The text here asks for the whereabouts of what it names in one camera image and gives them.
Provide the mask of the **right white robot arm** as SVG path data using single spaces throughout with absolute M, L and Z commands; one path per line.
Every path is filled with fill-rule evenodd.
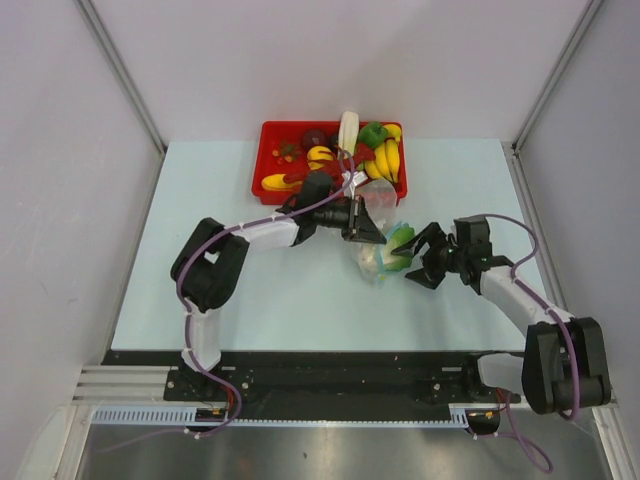
M 490 218 L 458 218 L 451 233 L 432 222 L 392 252 L 419 257 L 420 268 L 406 277 L 430 290 L 447 274 L 458 275 L 523 334 L 523 352 L 485 354 L 477 367 L 464 372 L 463 393 L 484 401 L 504 387 L 523 396 L 534 412 L 565 419 L 582 408 L 608 404 L 612 387 L 600 324 L 556 306 L 518 275 L 519 262 L 494 254 Z

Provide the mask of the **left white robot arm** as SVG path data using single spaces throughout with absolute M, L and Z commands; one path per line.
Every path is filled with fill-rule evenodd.
M 221 385 L 235 389 L 213 368 L 221 360 L 220 310 L 233 295 L 248 254 L 297 246 L 319 227 L 338 230 L 347 242 L 386 243 L 365 199 L 355 193 L 362 179 L 359 172 L 344 173 L 336 188 L 328 173 L 317 171 L 268 217 L 228 227 L 212 218 L 198 223 L 170 270 L 184 307 L 181 356 L 191 368 L 185 385 L 197 398 L 214 397 Z

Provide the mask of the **green white toy cabbage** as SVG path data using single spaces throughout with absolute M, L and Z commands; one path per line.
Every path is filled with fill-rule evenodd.
M 370 280 L 383 280 L 412 263 L 410 257 L 393 254 L 415 236 L 415 230 L 407 223 L 397 223 L 386 234 L 384 245 L 363 244 L 356 250 L 356 261 L 361 273 Z

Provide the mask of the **clear zip top bag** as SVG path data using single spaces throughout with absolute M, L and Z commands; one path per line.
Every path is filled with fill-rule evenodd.
M 372 180 L 360 185 L 356 189 L 355 195 L 359 195 L 364 199 L 370 217 L 385 236 L 397 223 L 407 223 L 396 218 L 398 198 L 394 186 L 386 179 Z M 356 250 L 361 245 L 363 245 L 363 243 L 355 243 L 350 247 L 351 257 L 356 263 Z M 400 272 L 388 275 L 383 280 L 370 280 L 362 273 L 361 275 L 369 284 L 379 285 L 389 277 L 399 274 Z

